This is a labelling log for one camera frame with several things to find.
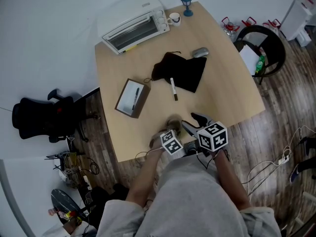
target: white toaster oven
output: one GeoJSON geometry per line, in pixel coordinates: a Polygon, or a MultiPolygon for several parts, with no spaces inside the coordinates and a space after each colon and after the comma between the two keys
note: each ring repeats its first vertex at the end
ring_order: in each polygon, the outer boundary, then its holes
{"type": "Polygon", "coordinates": [[[159,0],[121,0],[98,16],[98,36],[116,54],[170,31],[159,0]]]}

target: blue candle holder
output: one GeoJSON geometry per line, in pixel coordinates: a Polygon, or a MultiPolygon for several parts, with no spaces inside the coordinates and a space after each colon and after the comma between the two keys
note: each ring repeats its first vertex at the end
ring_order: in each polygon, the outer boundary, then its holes
{"type": "Polygon", "coordinates": [[[192,0],[181,0],[184,6],[186,6],[186,10],[183,12],[183,15],[187,17],[191,17],[193,15],[193,11],[189,9],[189,6],[191,5],[192,0]]]}

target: pen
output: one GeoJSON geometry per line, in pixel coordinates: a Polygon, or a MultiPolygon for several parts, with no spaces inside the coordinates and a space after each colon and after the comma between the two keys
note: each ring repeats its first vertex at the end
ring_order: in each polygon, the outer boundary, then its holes
{"type": "Polygon", "coordinates": [[[138,92],[139,92],[139,88],[137,88],[137,90],[136,90],[136,95],[135,95],[135,99],[134,99],[134,104],[133,104],[132,111],[134,110],[135,105],[136,105],[136,100],[137,100],[138,92]]]}
{"type": "Polygon", "coordinates": [[[177,95],[177,91],[176,91],[176,86],[174,85],[173,78],[170,78],[170,82],[171,82],[171,86],[172,86],[174,100],[178,101],[178,95],[177,95]]]}

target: cardboard box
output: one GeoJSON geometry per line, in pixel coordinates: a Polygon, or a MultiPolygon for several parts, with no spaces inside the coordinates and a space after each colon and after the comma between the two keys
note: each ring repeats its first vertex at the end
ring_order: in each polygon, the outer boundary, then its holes
{"type": "Polygon", "coordinates": [[[137,119],[142,112],[149,92],[150,88],[148,85],[127,79],[115,106],[115,110],[137,119]]]}

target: white marker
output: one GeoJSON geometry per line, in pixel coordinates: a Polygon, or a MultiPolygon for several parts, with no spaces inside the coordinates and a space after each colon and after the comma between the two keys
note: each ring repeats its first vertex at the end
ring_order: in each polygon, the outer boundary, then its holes
{"type": "Polygon", "coordinates": [[[173,78],[170,78],[170,82],[171,82],[171,86],[172,86],[174,100],[178,101],[178,95],[177,95],[177,91],[176,91],[176,86],[174,85],[173,78]]]}

